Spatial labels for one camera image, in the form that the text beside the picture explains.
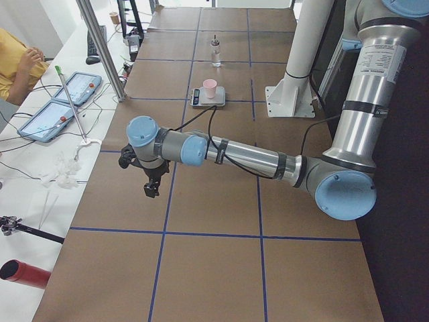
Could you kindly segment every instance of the hand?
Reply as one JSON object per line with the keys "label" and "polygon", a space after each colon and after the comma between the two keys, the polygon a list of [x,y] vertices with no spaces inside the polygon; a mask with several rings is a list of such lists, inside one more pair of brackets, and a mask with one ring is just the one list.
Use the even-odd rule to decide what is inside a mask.
{"label": "hand", "polygon": [[29,72],[34,65],[43,61],[43,53],[41,56],[40,53],[42,52],[37,48],[28,48],[21,56],[21,60],[18,64],[18,70]]}
{"label": "hand", "polygon": [[45,55],[43,54],[43,52],[42,52],[39,48],[37,48],[37,47],[32,47],[32,49],[34,49],[34,50],[37,50],[37,51],[38,51],[39,56],[40,56],[40,58],[42,59],[42,62],[44,62],[44,61],[45,61]]}

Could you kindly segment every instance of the blue joint cap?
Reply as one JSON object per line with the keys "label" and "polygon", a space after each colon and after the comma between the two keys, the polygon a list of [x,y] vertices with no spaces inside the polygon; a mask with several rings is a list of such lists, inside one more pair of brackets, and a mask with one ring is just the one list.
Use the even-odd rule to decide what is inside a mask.
{"label": "blue joint cap", "polygon": [[382,0],[392,12],[406,18],[423,18],[429,15],[427,0]]}
{"label": "blue joint cap", "polygon": [[181,161],[188,166],[200,166],[204,161],[207,150],[207,141],[196,135],[185,140],[180,151]]}
{"label": "blue joint cap", "polygon": [[342,39],[343,50],[345,52],[358,52],[362,48],[362,42],[360,40]]}
{"label": "blue joint cap", "polygon": [[127,125],[127,136],[129,143],[140,148],[152,142],[158,134],[158,124],[148,116],[137,116]]}
{"label": "blue joint cap", "polygon": [[331,217],[354,220],[374,207],[377,193],[373,180],[365,173],[344,170],[323,179],[314,198],[318,207]]}

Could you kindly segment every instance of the grid floor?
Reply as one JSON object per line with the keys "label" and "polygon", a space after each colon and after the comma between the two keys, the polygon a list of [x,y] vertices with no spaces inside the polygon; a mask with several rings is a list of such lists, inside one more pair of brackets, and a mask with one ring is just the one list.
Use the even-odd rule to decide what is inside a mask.
{"label": "grid floor", "polygon": [[[130,119],[184,123],[200,112],[188,94],[206,78],[227,90],[214,135],[298,154],[314,119],[270,119],[264,100],[295,26],[283,9],[154,15],[34,321],[382,321],[355,223],[302,191],[231,166],[170,164],[152,200],[143,171],[117,165]],[[220,68],[206,59],[213,32]],[[206,131],[209,114],[184,131]],[[327,127],[315,127],[306,154],[329,145]]]}

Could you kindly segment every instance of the pink cup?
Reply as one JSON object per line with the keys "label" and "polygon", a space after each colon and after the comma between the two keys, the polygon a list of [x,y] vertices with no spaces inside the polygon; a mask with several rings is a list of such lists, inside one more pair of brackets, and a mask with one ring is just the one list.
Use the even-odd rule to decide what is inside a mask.
{"label": "pink cup", "polygon": [[208,99],[212,99],[216,96],[217,81],[214,79],[206,79],[202,82],[202,86],[204,87],[204,93]]}

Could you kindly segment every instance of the white table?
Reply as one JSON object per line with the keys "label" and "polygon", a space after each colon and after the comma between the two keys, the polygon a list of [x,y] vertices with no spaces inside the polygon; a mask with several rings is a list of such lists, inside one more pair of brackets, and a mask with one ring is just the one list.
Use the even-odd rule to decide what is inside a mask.
{"label": "white table", "polygon": [[[115,32],[115,26],[111,23],[108,14],[97,12],[97,17],[99,23],[107,27],[109,51],[117,70],[120,71],[125,59],[129,59],[128,48],[123,43],[122,34]],[[101,75],[103,82],[96,94],[100,93],[109,79],[101,63],[85,64],[86,33],[87,28],[82,22],[42,77],[43,85],[60,85],[60,79],[54,68],[55,65],[59,65],[66,78],[74,71]],[[50,89],[49,91],[54,94],[56,90]],[[80,110],[88,107],[92,98]],[[33,115],[49,99],[49,95],[44,90],[32,92],[18,112]],[[101,113],[99,107],[90,105],[79,117],[84,130],[88,131],[99,116],[99,121],[88,134],[88,137],[103,140],[117,106],[112,87],[105,91],[97,103],[103,108]],[[12,118],[11,123],[15,127],[19,127],[26,120],[27,118],[23,115],[17,115]],[[63,132],[79,134],[75,120],[72,120]],[[0,134],[0,140],[16,136],[16,130],[8,125]],[[80,136],[64,134],[49,144],[36,142],[18,150],[4,152],[0,156],[0,161],[18,168],[32,177],[46,178],[46,175],[53,175],[58,169],[56,162],[59,157],[64,156],[65,160],[73,158],[76,146],[81,140]],[[28,141],[21,138],[0,142],[0,151],[22,146],[26,143]],[[3,181],[3,188],[0,190],[0,215],[17,216],[23,219],[22,224],[39,228],[43,219],[37,209],[30,207],[30,205],[32,202],[34,202],[33,205],[36,205],[36,201],[46,200],[46,194],[48,194],[46,211],[50,210],[50,212],[40,229],[64,237],[70,227],[99,150],[98,144],[92,144],[80,150],[78,163],[81,169],[71,176],[77,181],[77,184],[70,189],[61,188],[57,182],[49,182],[47,185],[43,185],[40,180],[30,179],[24,174],[0,164],[0,178]],[[16,231],[8,237],[0,235],[0,240],[0,265],[16,259],[45,270],[52,270],[61,249],[61,244],[21,231]],[[1,320],[31,321],[43,292],[43,290],[30,286],[0,280]]]}

